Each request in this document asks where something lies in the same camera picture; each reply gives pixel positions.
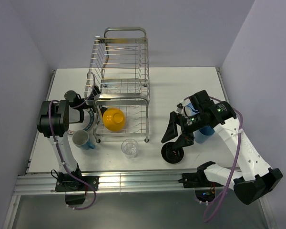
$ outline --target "gray wall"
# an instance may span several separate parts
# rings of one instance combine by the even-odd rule
[[[150,66],[219,67],[254,0],[11,2],[52,68],[88,67],[94,36],[108,26],[144,27]]]
[[[0,228],[23,173],[50,70],[8,0],[0,0]]]
[[[286,0],[253,4],[222,67],[230,102],[244,129],[283,179],[267,196],[279,228],[286,228]]]

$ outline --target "blue cup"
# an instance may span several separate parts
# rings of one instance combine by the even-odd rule
[[[188,107],[191,108],[192,112],[191,112],[191,116],[197,114],[192,106],[191,103],[189,103],[187,105]],[[205,142],[210,136],[212,136],[213,134],[215,133],[215,130],[213,128],[211,128],[209,125],[204,127],[204,128],[201,128],[199,130],[197,130],[194,134],[194,137],[195,137],[195,142],[197,143],[200,143],[202,144],[203,142]]]
[[[85,130],[76,131],[72,137],[73,143],[80,149],[94,149],[95,145],[89,139],[89,134]]]

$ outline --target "transparent cup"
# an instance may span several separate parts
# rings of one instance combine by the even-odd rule
[[[123,141],[121,149],[125,156],[129,159],[138,156],[138,143],[133,139],[126,139]]]

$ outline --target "dish rack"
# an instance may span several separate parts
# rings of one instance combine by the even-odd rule
[[[108,38],[110,31],[141,31],[141,38]],[[109,27],[104,37],[95,37],[84,95],[97,112],[93,135],[102,140],[144,137],[148,142],[149,68],[146,31],[141,27]],[[117,107],[126,124],[112,132],[102,122],[101,108]]]

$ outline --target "white table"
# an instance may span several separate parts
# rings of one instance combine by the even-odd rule
[[[51,87],[49,100],[64,99],[68,90],[74,90],[83,97],[88,69],[58,69]],[[169,113],[176,110],[176,105],[183,98],[205,89],[210,96],[224,100],[215,68],[150,68],[150,141],[139,141],[139,155],[135,159],[127,159],[121,151],[121,142],[101,142],[94,150],[80,150],[69,137],[71,150],[82,171],[126,171],[126,170],[161,170],[197,168],[199,165],[214,161],[223,167],[231,167],[232,154],[221,140],[214,134],[208,141],[200,145],[184,148],[183,160],[175,165],[162,159],[161,139],[166,131]],[[70,129],[78,129],[76,124]],[[30,173],[50,172],[58,169],[58,163],[47,138],[38,134],[32,150]]]

